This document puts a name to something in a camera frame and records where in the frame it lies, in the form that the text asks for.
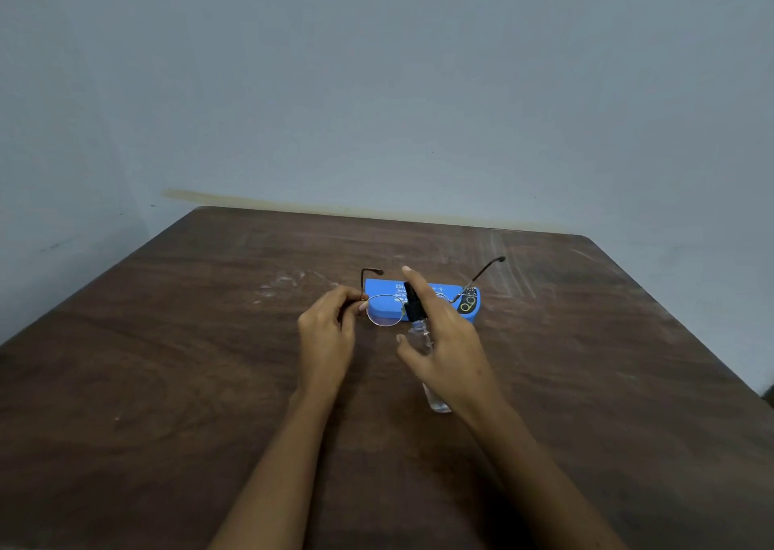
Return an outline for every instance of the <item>hand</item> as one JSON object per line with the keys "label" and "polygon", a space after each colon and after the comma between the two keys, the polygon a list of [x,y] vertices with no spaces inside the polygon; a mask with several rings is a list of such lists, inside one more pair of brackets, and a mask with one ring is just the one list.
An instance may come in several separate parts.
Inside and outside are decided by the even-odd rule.
{"label": "hand", "polygon": [[354,351],[354,321],[363,303],[359,289],[339,285],[298,319],[300,374],[296,395],[333,403]]}
{"label": "hand", "polygon": [[406,337],[398,335],[398,357],[466,422],[501,400],[500,391],[473,325],[445,299],[438,297],[424,277],[408,267],[403,274],[422,300],[431,321],[433,354],[423,356]]}

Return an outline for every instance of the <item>person's right arm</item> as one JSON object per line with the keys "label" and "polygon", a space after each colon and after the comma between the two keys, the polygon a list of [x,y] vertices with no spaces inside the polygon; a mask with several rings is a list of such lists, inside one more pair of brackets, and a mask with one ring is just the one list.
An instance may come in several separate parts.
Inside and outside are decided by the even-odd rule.
{"label": "person's right arm", "polygon": [[408,267],[403,273],[422,300],[435,345],[424,357],[399,335],[398,356],[470,429],[535,543],[551,550],[625,549],[502,397],[473,325],[436,296],[422,275]]}

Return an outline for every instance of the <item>blue eyeglass case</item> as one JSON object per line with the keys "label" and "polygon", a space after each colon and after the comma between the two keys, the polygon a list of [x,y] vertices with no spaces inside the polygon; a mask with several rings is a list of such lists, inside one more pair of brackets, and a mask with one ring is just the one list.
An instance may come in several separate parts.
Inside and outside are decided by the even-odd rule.
{"label": "blue eyeglass case", "polygon": [[[462,291],[461,285],[445,285],[440,283],[431,283],[431,287],[436,293],[444,295],[446,299],[452,299]],[[366,279],[364,291],[368,294],[369,298],[373,298],[376,295],[394,295],[401,303],[406,303],[406,288],[403,287],[402,281],[392,281],[391,279]],[[372,302],[379,303],[379,308],[384,311],[376,312],[377,315],[383,315],[384,317],[392,318],[397,317],[400,313],[401,305],[397,300],[375,300]],[[477,287],[471,287],[465,290],[465,292],[457,298],[453,303],[454,308],[458,313],[466,320],[472,322],[476,318],[476,314],[479,313],[481,308],[481,292]],[[406,314],[403,313],[401,320],[408,322]]]}

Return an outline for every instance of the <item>transparent spray bottle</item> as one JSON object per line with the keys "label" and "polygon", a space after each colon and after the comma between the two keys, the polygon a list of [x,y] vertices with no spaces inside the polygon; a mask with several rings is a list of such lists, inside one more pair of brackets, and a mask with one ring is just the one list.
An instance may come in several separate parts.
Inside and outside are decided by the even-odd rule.
{"label": "transparent spray bottle", "polygon": [[[404,306],[406,308],[406,318],[411,322],[411,330],[409,330],[410,341],[412,346],[426,357],[433,354],[433,338],[431,337],[427,314],[411,283],[407,281],[403,284],[403,287],[406,288],[407,301]],[[424,383],[422,383],[422,386],[425,388],[427,403],[430,404],[433,411],[437,411],[439,414],[447,414],[451,411],[451,408],[432,389]]]}

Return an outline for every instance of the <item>table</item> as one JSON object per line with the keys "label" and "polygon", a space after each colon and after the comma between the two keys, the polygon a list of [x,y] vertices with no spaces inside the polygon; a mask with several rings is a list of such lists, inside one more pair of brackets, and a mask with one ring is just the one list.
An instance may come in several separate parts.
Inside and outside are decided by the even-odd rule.
{"label": "table", "polygon": [[[200,208],[0,348],[0,546],[204,548],[295,386],[298,315],[362,267],[477,285],[506,397],[632,548],[774,548],[774,412],[585,237]],[[524,535],[395,329],[358,321],[309,548]]]}

